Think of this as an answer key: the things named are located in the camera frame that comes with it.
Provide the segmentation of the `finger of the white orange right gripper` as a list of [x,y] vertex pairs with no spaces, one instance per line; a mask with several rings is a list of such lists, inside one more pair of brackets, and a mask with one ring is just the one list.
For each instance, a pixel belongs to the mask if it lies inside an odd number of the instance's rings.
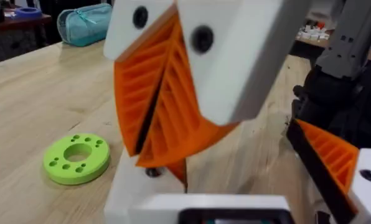
[[177,1],[171,51],[138,165],[183,161],[255,118],[310,5]]
[[114,62],[116,111],[130,156],[141,152],[172,49],[175,1],[115,1],[103,48]]

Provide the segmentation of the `white orange left gripper right finger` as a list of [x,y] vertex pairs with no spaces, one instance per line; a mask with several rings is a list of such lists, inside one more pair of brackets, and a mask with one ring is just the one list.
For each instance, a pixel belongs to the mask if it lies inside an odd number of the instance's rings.
[[371,223],[371,148],[292,119],[286,137],[327,207],[329,223]]

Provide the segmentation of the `bare white left gripper left finger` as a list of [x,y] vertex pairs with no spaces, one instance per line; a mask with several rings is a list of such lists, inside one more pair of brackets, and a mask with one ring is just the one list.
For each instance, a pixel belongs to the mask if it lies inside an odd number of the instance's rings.
[[104,207],[105,223],[177,223],[179,210],[165,194],[183,194],[185,187],[167,168],[159,168],[157,177],[136,166],[138,157],[123,152]]

